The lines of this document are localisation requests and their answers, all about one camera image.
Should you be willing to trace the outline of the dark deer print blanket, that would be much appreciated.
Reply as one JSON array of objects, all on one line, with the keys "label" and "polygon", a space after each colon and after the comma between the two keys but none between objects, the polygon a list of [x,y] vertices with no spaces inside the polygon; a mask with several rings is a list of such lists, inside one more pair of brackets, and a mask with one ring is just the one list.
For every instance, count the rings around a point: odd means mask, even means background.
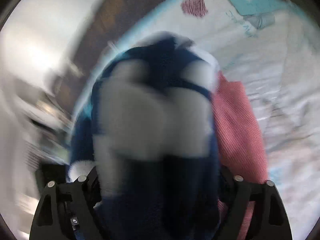
[{"label": "dark deer print blanket", "polygon": [[116,42],[138,20],[164,0],[103,0],[94,11],[93,20],[72,54],[71,62],[82,72],[74,76],[70,70],[62,80],[57,100],[71,108],[108,42]]}]

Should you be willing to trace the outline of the navy star fleece garment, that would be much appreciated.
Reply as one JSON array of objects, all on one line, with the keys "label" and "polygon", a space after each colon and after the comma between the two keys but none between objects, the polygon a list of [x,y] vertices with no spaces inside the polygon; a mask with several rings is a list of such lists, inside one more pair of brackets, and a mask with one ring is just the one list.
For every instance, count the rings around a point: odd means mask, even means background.
[{"label": "navy star fleece garment", "polygon": [[96,169],[112,239],[211,239],[220,222],[216,59],[173,33],[116,56],[76,117],[69,178]]}]

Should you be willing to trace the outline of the pink folded garment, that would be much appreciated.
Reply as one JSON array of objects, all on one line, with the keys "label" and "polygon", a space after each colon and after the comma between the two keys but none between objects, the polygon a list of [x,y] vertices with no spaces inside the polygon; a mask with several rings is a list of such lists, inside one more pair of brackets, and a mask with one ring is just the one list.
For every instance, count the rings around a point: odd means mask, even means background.
[{"label": "pink folded garment", "polygon": [[258,122],[240,81],[218,74],[213,114],[219,147],[220,226],[214,239],[245,239],[254,202],[268,179],[267,160]]}]

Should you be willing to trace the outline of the white seashell print quilt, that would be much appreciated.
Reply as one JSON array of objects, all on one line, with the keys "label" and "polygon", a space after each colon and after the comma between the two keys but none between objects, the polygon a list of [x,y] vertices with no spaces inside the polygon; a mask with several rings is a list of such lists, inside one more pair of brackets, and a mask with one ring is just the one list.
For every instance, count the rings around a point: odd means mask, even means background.
[{"label": "white seashell print quilt", "polygon": [[164,0],[108,42],[74,104],[78,113],[102,68],[158,31],[191,38],[240,81],[259,123],[268,174],[294,239],[319,235],[319,26],[299,0]]}]

